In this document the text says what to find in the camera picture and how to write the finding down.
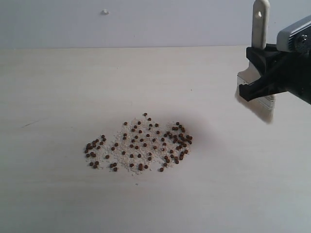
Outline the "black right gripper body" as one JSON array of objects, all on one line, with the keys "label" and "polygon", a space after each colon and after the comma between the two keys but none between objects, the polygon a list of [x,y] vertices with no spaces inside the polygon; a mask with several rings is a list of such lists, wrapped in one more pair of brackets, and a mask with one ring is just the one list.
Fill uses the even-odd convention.
[{"label": "black right gripper body", "polygon": [[282,92],[289,92],[311,104],[311,52],[285,53]]}]

